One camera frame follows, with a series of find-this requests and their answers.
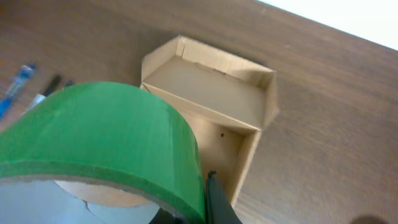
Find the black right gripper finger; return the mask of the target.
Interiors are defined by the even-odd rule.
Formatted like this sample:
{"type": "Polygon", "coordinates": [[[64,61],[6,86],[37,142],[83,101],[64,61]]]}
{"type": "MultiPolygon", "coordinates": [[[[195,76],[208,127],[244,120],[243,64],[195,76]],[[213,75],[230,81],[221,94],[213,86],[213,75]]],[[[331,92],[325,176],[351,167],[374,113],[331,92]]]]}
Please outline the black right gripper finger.
{"type": "Polygon", "coordinates": [[[215,175],[216,171],[209,171],[206,180],[207,224],[242,224],[215,175]]]}

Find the green tape roll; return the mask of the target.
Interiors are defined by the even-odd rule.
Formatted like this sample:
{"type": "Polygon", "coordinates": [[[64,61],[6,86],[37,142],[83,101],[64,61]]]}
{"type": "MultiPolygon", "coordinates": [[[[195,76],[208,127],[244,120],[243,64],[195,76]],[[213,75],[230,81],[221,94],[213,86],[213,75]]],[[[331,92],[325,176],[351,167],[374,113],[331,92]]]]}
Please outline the green tape roll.
{"type": "Polygon", "coordinates": [[[205,222],[195,135],[161,98],[96,82],[57,91],[1,133],[1,180],[70,180],[142,194],[205,222]]]}

